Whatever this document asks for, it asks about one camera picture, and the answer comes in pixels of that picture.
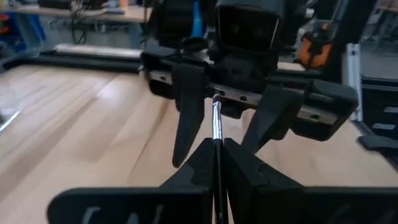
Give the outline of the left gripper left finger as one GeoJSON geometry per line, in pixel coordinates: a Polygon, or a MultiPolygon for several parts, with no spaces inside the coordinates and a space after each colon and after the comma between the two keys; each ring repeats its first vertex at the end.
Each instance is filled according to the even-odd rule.
{"type": "Polygon", "coordinates": [[[215,145],[204,139],[158,187],[74,188],[47,207],[49,224],[211,224],[215,145]]]}

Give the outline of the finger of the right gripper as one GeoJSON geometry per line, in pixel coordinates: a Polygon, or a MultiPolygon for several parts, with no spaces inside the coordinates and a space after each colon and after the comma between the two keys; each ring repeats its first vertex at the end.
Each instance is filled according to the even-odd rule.
{"type": "Polygon", "coordinates": [[[283,139],[295,121],[302,102],[301,93],[282,88],[267,88],[249,123],[242,147],[256,153],[269,140],[283,139]]]}
{"type": "Polygon", "coordinates": [[[180,116],[172,164],[180,167],[187,157],[204,118],[204,68],[181,63],[173,67],[172,83],[180,116]]]}

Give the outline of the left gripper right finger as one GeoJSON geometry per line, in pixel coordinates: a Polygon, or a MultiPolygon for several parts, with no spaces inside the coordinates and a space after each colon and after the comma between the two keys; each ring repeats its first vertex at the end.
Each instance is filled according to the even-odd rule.
{"type": "Polygon", "coordinates": [[[398,188],[305,186],[231,138],[224,177],[235,224],[398,224],[398,188]]]}

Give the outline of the black thin makeup brush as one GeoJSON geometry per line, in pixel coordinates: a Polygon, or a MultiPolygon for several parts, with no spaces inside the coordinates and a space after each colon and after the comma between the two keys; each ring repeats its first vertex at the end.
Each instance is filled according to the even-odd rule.
{"type": "Polygon", "coordinates": [[[224,186],[222,176],[223,128],[221,119],[221,100],[221,96],[217,94],[213,97],[212,102],[211,126],[213,144],[215,145],[215,223],[229,224],[227,190],[224,186]]]}

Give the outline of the blue upright object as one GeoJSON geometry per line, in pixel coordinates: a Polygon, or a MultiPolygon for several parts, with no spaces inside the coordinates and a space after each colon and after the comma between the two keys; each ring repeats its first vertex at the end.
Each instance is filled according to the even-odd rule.
{"type": "Polygon", "coordinates": [[[200,1],[193,0],[193,22],[191,37],[202,38],[204,34],[203,19],[200,10],[200,1]]]}

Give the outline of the orange and black tool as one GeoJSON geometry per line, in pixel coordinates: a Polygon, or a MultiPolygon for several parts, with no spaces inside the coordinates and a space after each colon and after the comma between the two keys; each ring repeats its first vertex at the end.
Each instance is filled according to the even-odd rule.
{"type": "Polygon", "coordinates": [[[312,31],[306,31],[301,38],[297,61],[306,69],[321,68],[326,65],[333,43],[329,22],[317,24],[312,31]]]}

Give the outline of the silver aluminium bar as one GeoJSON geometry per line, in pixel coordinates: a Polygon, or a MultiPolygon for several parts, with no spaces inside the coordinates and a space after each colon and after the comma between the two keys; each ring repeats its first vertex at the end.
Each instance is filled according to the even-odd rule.
{"type": "Polygon", "coordinates": [[[353,87],[358,94],[358,106],[350,116],[351,121],[363,121],[363,99],[361,88],[361,49],[359,44],[346,45],[343,80],[345,84],[353,87]]]}

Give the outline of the black drawer cabinet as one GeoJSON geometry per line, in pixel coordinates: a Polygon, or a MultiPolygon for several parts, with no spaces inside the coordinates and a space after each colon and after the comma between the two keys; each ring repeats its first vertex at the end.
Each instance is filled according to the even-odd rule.
{"type": "Polygon", "coordinates": [[[398,79],[363,77],[363,122],[376,135],[398,140],[398,79]]]}

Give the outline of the wooden workbench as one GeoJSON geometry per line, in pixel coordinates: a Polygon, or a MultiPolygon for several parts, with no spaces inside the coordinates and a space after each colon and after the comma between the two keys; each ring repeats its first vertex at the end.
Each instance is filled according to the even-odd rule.
{"type": "MultiPolygon", "coordinates": [[[[124,14],[111,14],[107,10],[83,11],[79,13],[80,17],[87,19],[97,19],[105,21],[118,22],[147,22],[152,13],[151,7],[129,6],[122,8],[124,14]]],[[[38,5],[23,5],[23,6],[0,6],[0,12],[15,12],[21,14],[35,14],[42,16],[53,17],[70,17],[72,12],[68,9],[53,9],[46,7],[39,7],[38,5]]]]}

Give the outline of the blue storage rack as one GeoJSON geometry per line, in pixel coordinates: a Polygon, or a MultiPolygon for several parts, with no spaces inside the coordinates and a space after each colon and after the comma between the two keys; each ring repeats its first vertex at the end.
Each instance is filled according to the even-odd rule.
{"type": "Polygon", "coordinates": [[[38,15],[0,13],[0,49],[9,54],[37,50],[44,46],[45,32],[38,15]]]}

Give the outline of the clear acrylic brush organizer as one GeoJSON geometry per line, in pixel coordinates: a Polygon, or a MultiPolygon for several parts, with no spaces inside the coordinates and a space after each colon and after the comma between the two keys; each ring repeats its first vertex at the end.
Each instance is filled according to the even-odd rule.
{"type": "Polygon", "coordinates": [[[0,133],[5,130],[10,123],[20,114],[19,109],[8,108],[0,109],[0,133]]]}

